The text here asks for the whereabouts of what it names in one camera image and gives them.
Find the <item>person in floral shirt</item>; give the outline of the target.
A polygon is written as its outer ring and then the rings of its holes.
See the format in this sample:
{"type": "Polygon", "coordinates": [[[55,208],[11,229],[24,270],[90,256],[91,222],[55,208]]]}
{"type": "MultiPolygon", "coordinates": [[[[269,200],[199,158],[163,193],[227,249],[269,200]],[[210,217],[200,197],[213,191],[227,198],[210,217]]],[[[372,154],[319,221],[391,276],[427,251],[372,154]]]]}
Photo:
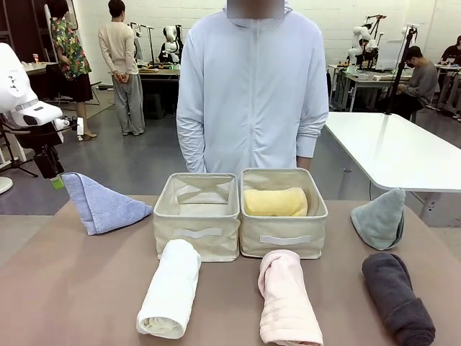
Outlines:
{"type": "Polygon", "coordinates": [[[88,126],[86,102],[93,99],[89,73],[91,68],[76,31],[66,21],[69,12],[66,0],[48,0],[50,34],[57,53],[58,65],[67,80],[69,97],[76,103],[76,113],[83,120],[83,140],[97,137],[88,126]]]}

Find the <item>black tripod stand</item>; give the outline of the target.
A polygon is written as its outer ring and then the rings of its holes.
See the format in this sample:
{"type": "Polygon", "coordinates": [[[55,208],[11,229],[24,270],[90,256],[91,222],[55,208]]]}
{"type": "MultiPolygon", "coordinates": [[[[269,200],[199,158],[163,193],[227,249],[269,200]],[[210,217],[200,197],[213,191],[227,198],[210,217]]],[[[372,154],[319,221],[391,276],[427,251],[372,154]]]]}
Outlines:
{"type": "Polygon", "coordinates": [[[398,58],[398,70],[395,76],[392,79],[392,84],[390,88],[390,99],[388,102],[388,106],[386,108],[385,114],[390,115],[392,113],[392,108],[394,104],[394,99],[398,91],[398,85],[400,83],[400,78],[402,77],[403,70],[406,64],[406,54],[408,49],[410,48],[411,42],[414,37],[418,36],[418,25],[416,24],[409,24],[406,27],[406,37],[404,40],[404,46],[402,53],[400,54],[400,58],[398,58]]]}

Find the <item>beige fabric bin, triangle towels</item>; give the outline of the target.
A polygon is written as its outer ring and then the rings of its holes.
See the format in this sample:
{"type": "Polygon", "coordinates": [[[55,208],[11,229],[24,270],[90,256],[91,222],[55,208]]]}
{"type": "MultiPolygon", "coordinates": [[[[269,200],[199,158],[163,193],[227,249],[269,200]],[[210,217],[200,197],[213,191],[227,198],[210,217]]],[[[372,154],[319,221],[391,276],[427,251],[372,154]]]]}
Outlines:
{"type": "Polygon", "coordinates": [[[153,209],[158,256],[174,239],[188,241],[203,262],[232,262],[239,256],[241,212],[233,174],[171,175],[153,209]]]}

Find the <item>white rolled towel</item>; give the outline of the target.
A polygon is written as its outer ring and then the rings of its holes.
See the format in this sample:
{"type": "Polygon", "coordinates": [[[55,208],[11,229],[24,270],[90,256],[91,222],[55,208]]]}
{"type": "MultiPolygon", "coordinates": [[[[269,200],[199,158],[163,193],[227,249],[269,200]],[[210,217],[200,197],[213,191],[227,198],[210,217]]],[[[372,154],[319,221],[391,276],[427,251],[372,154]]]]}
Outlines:
{"type": "Polygon", "coordinates": [[[137,315],[138,333],[170,340],[184,336],[200,266],[201,256],[189,242],[175,239],[166,244],[137,315]]]}

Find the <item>seated person in grey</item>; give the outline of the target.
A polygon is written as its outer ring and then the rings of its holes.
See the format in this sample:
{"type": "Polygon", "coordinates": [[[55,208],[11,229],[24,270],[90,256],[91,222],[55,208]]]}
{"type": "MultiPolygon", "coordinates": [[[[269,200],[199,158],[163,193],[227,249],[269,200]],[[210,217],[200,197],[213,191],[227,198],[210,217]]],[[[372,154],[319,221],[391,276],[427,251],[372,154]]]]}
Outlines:
{"type": "Polygon", "coordinates": [[[406,83],[399,83],[390,113],[410,120],[411,115],[427,106],[434,96],[438,73],[436,66],[425,58],[417,45],[411,46],[405,62],[413,69],[406,83]]]}

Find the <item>green triangle towel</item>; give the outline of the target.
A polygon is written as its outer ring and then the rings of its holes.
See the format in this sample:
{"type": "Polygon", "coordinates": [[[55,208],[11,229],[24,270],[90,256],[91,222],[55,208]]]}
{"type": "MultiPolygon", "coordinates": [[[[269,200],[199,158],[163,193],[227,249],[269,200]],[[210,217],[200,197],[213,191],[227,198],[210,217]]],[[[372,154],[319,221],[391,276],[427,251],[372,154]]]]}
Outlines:
{"type": "Polygon", "coordinates": [[[403,237],[406,192],[394,188],[351,212],[352,225],[361,240],[377,251],[395,247],[403,237]]]}

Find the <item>person in white hoodie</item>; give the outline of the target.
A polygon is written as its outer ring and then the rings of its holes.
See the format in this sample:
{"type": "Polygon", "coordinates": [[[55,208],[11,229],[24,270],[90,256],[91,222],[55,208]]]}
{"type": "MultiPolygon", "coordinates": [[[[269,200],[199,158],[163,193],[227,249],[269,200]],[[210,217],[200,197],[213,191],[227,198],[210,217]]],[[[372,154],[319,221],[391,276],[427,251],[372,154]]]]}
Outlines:
{"type": "Polygon", "coordinates": [[[227,0],[199,19],[182,52],[176,120],[203,124],[205,173],[308,169],[301,122],[327,120],[323,36],[288,0],[227,0]]]}

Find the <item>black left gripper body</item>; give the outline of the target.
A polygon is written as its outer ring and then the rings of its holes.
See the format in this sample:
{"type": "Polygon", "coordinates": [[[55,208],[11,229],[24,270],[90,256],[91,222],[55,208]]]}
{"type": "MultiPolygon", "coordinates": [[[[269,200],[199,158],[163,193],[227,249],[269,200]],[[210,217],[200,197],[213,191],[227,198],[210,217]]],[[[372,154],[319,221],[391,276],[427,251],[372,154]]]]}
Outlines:
{"type": "Polygon", "coordinates": [[[35,152],[34,162],[45,179],[54,179],[64,173],[64,168],[59,162],[58,152],[53,146],[45,145],[35,152]]]}

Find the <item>white side table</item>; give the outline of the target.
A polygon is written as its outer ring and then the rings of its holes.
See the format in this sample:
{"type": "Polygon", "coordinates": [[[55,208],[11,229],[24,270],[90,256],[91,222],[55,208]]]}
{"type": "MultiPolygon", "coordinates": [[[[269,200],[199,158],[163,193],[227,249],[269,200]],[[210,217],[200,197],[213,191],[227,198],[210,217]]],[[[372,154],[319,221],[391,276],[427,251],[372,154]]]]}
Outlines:
{"type": "Polygon", "coordinates": [[[419,217],[428,226],[442,196],[458,195],[458,216],[441,226],[461,228],[461,149],[394,114],[330,112],[326,129],[376,187],[426,194],[419,217]]]}

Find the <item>seated person at desk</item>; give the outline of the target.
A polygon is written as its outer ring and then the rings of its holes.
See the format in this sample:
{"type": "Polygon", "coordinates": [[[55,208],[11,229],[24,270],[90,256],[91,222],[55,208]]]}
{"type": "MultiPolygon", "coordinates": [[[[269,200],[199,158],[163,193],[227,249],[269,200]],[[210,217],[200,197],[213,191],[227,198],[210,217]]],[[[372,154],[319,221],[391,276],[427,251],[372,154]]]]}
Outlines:
{"type": "Polygon", "coordinates": [[[445,102],[442,110],[453,112],[452,117],[461,123],[461,35],[457,37],[455,45],[444,51],[439,65],[457,66],[456,71],[450,68],[439,71],[439,89],[442,98],[440,103],[445,102]]]}

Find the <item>blue triangle towel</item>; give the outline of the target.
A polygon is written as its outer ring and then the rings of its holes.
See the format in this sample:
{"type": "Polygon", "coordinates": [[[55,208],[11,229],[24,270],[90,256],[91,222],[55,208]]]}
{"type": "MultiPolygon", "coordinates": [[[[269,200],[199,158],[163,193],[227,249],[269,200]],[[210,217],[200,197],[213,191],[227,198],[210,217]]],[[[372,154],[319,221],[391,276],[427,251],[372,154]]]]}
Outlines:
{"type": "Polygon", "coordinates": [[[153,212],[152,206],[115,192],[83,174],[65,173],[62,180],[90,236],[130,226],[153,212]]]}

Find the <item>person's left forearm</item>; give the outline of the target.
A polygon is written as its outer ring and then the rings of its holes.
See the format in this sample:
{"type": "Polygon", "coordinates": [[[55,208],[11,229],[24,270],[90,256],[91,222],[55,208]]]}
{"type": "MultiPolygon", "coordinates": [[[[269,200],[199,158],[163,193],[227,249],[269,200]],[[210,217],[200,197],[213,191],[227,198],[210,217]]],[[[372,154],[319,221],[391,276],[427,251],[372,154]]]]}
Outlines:
{"type": "Polygon", "coordinates": [[[301,122],[297,131],[296,154],[300,158],[312,159],[315,145],[325,125],[325,120],[314,123],[301,122]]]}

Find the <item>dark grey towel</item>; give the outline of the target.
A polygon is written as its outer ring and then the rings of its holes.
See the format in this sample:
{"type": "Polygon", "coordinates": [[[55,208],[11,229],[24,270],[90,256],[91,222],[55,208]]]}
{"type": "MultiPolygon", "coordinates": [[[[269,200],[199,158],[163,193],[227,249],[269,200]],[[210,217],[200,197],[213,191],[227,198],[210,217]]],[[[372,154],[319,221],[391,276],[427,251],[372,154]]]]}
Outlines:
{"type": "Polygon", "coordinates": [[[396,254],[376,253],[362,263],[364,283],[386,330],[399,346],[430,346],[436,328],[411,276],[396,254]]]}

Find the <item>pink towel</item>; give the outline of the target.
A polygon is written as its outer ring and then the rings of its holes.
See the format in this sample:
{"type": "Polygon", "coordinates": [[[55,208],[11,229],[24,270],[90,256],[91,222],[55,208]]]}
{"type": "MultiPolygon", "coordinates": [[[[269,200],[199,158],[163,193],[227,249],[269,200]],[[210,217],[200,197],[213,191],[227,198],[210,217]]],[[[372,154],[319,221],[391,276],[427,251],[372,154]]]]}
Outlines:
{"type": "Polygon", "coordinates": [[[264,299],[259,323],[263,343],[323,346],[298,254],[285,249],[266,254],[260,264],[258,287],[264,299]]]}

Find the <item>person's right forearm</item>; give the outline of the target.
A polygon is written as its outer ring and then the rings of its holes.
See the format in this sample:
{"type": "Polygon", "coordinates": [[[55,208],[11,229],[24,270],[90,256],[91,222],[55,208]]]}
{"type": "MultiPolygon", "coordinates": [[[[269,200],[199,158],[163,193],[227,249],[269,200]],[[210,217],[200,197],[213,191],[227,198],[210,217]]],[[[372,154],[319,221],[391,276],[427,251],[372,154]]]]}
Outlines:
{"type": "Polygon", "coordinates": [[[187,170],[192,173],[205,173],[205,136],[201,122],[180,117],[177,121],[177,134],[187,170]]]}

